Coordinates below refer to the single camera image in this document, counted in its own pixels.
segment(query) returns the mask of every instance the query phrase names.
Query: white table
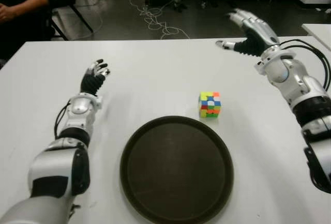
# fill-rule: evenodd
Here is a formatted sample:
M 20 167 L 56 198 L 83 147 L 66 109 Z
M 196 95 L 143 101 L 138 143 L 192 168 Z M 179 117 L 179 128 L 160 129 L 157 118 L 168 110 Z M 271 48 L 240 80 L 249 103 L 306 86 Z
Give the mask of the white table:
M 312 37 L 303 39 L 330 56 Z M 0 71 L 0 215 L 29 196 L 33 158 L 53 140 L 55 117 L 79 90 L 87 66 L 109 62 L 89 147 L 91 186 L 70 223 L 148 223 L 119 181 L 123 148 L 144 123 L 165 115 L 199 119 L 200 91 L 221 92 L 222 114 L 201 120 L 232 155 L 234 187 L 210 223 L 330 224 L 331 195 L 308 176 L 304 139 L 287 103 L 253 65 L 256 57 L 224 51 L 216 39 L 30 42 Z M 296 50 L 312 76 L 324 72 L 309 51 Z
M 302 27 L 331 51 L 331 24 L 302 24 Z

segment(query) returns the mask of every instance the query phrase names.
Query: black wire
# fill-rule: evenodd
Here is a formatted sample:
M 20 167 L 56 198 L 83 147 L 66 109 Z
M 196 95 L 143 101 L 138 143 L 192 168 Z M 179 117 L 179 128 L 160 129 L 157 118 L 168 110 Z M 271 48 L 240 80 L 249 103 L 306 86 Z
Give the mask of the black wire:
M 290 41 L 302 41 L 302 40 L 287 40 L 281 44 L 284 44 L 284 43 L 287 43 L 287 42 L 290 42 Z M 283 49 L 288 49 L 288 48 L 304 48 L 304 49 L 307 49 L 311 52 L 313 52 L 318 58 L 319 60 L 322 62 L 323 64 L 323 67 L 324 67 L 324 72 L 325 72 L 325 78 L 324 78 L 324 85 L 323 87 L 325 88 L 325 90 L 327 91 L 329 89 L 329 86 L 330 86 L 330 81 L 331 81 L 331 78 L 330 78 L 330 75 L 331 75 L 331 67 L 330 67 L 330 64 L 328 62 L 328 60 L 326 59 L 325 55 L 320 51 L 318 50 L 317 48 L 313 47 L 312 45 L 302 41 L 302 43 L 304 44 L 307 44 L 307 46 L 302 46 L 302 45 L 293 45 L 293 46 L 288 46 L 288 47 L 285 47 Z
M 55 139 L 57 140 L 58 139 L 58 135 L 57 135 L 57 127 L 58 125 L 60 124 L 64 114 L 66 113 L 66 110 L 68 108 L 68 106 L 70 105 L 70 100 L 67 102 L 67 104 L 60 110 L 60 112 L 58 113 L 57 117 L 56 117 L 56 120 L 55 120 L 55 124 L 54 124 L 54 136 L 55 136 Z
M 306 44 L 308 45 L 310 48 L 312 48 L 315 52 L 315 55 L 319 58 L 319 59 L 322 59 L 325 61 L 325 63 L 327 64 L 327 71 L 328 71 L 328 82 L 327 82 L 327 85 L 325 87 L 326 90 L 329 89 L 329 86 L 330 86 L 330 83 L 331 83 L 331 66 L 330 66 L 330 63 L 329 61 L 327 60 L 326 56 L 319 50 L 317 49 L 316 47 L 312 46 L 311 44 L 301 40 L 301 39 L 290 39 L 290 40 L 287 40 L 287 41 L 284 41 L 281 43 L 282 44 L 285 44 L 285 43 L 288 43 L 288 42 L 291 42 L 291 41 L 297 41 L 297 42 L 301 42 L 303 44 Z

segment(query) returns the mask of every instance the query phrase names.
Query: colorful cube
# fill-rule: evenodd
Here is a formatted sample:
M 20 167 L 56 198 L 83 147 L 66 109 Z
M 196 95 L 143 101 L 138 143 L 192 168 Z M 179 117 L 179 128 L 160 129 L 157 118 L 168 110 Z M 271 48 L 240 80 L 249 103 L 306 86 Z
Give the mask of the colorful cube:
M 218 117 L 221 106 L 222 104 L 218 92 L 200 92 L 200 117 Z

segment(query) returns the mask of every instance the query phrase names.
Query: round tray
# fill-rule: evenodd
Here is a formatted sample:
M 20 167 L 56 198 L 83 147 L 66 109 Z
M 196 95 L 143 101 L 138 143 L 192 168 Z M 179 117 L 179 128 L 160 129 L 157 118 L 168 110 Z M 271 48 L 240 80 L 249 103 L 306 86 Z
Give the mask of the round tray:
M 203 223 L 226 204 L 233 185 L 230 153 L 209 127 L 166 116 L 139 128 L 121 160 L 132 206 L 154 223 Z

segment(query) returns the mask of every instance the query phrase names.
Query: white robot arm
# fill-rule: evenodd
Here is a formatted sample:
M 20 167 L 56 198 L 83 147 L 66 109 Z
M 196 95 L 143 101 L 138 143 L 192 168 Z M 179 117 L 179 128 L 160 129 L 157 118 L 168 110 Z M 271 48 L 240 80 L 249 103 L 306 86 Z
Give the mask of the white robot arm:
M 313 184 L 331 193 L 330 97 L 322 85 L 307 74 L 305 66 L 294 59 L 295 54 L 280 47 L 278 37 L 266 22 L 241 9 L 235 9 L 229 18 L 245 32 L 247 39 L 237 43 L 219 40 L 216 45 L 261 57 L 255 64 L 256 70 L 280 90 L 302 128 Z
M 0 224 L 64 224 L 77 207 L 75 197 L 89 187 L 87 148 L 95 114 L 101 108 L 96 96 L 110 73 L 103 60 L 86 71 L 80 93 L 63 108 L 68 120 L 52 142 L 33 161 L 28 173 L 31 197 L 17 203 L 0 219 Z

